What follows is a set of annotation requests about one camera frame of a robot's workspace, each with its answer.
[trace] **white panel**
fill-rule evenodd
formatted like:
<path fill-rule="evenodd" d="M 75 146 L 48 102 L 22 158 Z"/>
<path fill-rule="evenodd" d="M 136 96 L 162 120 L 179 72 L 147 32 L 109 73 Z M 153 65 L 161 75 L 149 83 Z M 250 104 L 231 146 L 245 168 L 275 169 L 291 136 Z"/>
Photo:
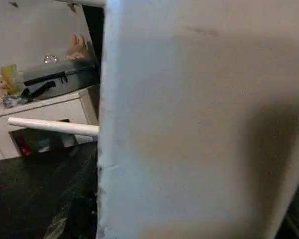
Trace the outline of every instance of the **white panel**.
<path fill-rule="evenodd" d="M 79 99 L 36 108 L 29 111 L 23 111 L 9 116 L 54 121 L 69 119 L 72 123 L 87 124 L 87 120 L 85 118 Z M 20 156 L 9 132 L 16 131 L 22 128 L 9 125 L 7 122 L 9 116 L 0 117 L 0 149 L 5 158 Z M 76 139 L 78 143 L 92 141 L 91 137 L 78 135 L 76 136 Z"/>
<path fill-rule="evenodd" d="M 104 239 L 272 239 L 299 180 L 299 0 L 109 0 Z"/>

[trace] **white wall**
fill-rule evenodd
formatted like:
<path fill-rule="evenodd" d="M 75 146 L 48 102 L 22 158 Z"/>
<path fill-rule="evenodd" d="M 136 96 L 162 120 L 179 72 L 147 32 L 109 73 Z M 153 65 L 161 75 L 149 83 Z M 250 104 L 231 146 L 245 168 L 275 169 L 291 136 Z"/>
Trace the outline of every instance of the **white wall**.
<path fill-rule="evenodd" d="M 65 3 L 17 0 L 19 8 L 0 0 L 0 68 L 17 64 L 19 70 L 43 63 L 51 52 L 65 59 L 72 33 L 90 39 L 81 8 L 77 14 Z"/>

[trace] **white pipe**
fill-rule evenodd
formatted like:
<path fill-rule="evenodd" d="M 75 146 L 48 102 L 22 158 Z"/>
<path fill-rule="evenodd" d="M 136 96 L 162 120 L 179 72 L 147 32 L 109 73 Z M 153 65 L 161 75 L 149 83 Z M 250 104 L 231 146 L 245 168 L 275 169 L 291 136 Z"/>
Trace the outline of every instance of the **white pipe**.
<path fill-rule="evenodd" d="M 19 117 L 9 117 L 8 123 L 10 125 L 19 127 L 55 131 L 60 133 L 77 134 L 90 137 L 97 137 L 100 131 L 100 128 L 98 126 L 93 125 L 38 119 L 26 119 Z"/>

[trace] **dark floor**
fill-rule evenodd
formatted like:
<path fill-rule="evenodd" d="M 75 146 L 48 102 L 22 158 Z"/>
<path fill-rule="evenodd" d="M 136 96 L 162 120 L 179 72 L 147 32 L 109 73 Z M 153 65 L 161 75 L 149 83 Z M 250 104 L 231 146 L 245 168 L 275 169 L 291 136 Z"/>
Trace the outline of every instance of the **dark floor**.
<path fill-rule="evenodd" d="M 43 238 L 74 198 L 96 192 L 96 143 L 0 161 L 0 238 Z"/>
<path fill-rule="evenodd" d="M 275 239 L 299 239 L 299 186 Z"/>

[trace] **plush toy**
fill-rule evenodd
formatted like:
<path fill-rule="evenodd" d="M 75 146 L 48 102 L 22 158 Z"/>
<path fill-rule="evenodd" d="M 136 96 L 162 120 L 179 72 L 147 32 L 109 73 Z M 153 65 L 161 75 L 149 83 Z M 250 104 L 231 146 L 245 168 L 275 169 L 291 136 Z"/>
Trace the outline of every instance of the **plush toy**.
<path fill-rule="evenodd" d="M 90 57 L 88 50 L 86 49 L 85 40 L 82 35 L 71 36 L 71 47 L 66 52 L 66 58 L 68 60 L 74 60 L 84 57 Z"/>

